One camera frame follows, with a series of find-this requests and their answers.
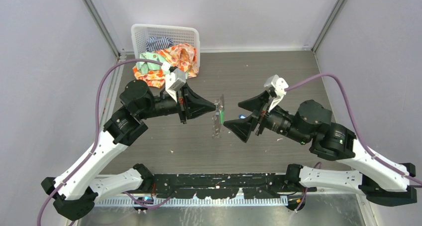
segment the orange floral cloth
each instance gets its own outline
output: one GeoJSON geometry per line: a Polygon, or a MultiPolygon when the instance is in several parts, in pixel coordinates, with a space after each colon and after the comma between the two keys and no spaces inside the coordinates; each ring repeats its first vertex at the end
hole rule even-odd
{"type": "MultiPolygon", "coordinates": [[[[169,47],[163,50],[155,51],[159,55],[163,56],[167,62],[173,67],[178,67],[180,70],[186,73],[186,78],[194,78],[199,72],[197,66],[197,50],[187,43],[182,43],[169,47]]],[[[148,71],[148,74],[141,74],[135,67],[132,68],[135,78],[144,80],[148,86],[161,88],[165,83],[165,77],[163,71],[157,70],[148,71]]]]}

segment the striped cloth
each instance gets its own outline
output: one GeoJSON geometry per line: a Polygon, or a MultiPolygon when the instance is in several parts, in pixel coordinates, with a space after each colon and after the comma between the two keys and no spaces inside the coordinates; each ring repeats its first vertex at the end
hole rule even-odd
{"type": "Polygon", "coordinates": [[[173,46],[173,40],[168,37],[150,37],[146,41],[146,51],[154,52],[173,46]]]}

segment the green object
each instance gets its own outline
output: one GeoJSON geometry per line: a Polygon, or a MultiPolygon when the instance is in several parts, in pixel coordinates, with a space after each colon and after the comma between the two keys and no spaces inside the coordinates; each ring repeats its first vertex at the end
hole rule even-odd
{"type": "MultiPolygon", "coordinates": [[[[167,62],[167,60],[158,53],[151,53],[151,52],[141,53],[139,55],[139,58],[151,59],[151,60],[155,60],[162,63],[167,62]]],[[[141,74],[147,74],[149,70],[153,70],[153,71],[160,70],[161,66],[155,63],[137,62],[136,68],[139,72],[141,72],[141,74]]]]}
{"type": "Polygon", "coordinates": [[[220,111],[220,123],[223,124],[224,122],[224,110],[220,111]]]}

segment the green cloth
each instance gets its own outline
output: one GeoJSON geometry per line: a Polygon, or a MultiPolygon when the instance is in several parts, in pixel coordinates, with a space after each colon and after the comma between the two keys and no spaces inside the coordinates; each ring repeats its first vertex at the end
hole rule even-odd
{"type": "MultiPolygon", "coordinates": [[[[140,59],[151,59],[161,63],[167,62],[167,60],[158,53],[144,52],[139,55],[140,59]]],[[[141,74],[147,74],[149,70],[157,71],[160,70],[161,66],[155,63],[137,62],[136,68],[141,74]]],[[[163,71],[163,74],[169,74],[170,72],[163,71]]]]}

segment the metal corner frame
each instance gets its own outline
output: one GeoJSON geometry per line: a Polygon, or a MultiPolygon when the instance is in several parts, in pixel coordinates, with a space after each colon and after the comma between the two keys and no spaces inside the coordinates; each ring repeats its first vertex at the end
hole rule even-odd
{"type": "Polygon", "coordinates": [[[331,28],[332,23],[337,18],[338,14],[340,13],[341,9],[344,6],[344,3],[346,3],[347,0],[337,0],[337,2],[334,5],[333,10],[331,11],[327,21],[324,24],[324,27],[322,28],[321,32],[318,35],[318,38],[316,39],[316,42],[314,46],[311,48],[311,51],[316,53],[318,51],[319,46],[321,45],[322,41],[324,40],[326,34],[328,33],[329,29],[331,28]]]}
{"type": "Polygon", "coordinates": [[[106,25],[104,24],[103,20],[100,17],[100,14],[98,13],[97,9],[94,6],[94,3],[92,0],[82,0],[87,7],[88,12],[91,14],[92,18],[94,19],[95,24],[97,25],[98,29],[101,32],[101,35],[103,35],[105,41],[113,51],[113,54],[116,57],[120,56],[120,52],[116,47],[116,44],[114,43],[113,39],[110,36],[110,33],[108,32],[106,25]]]}

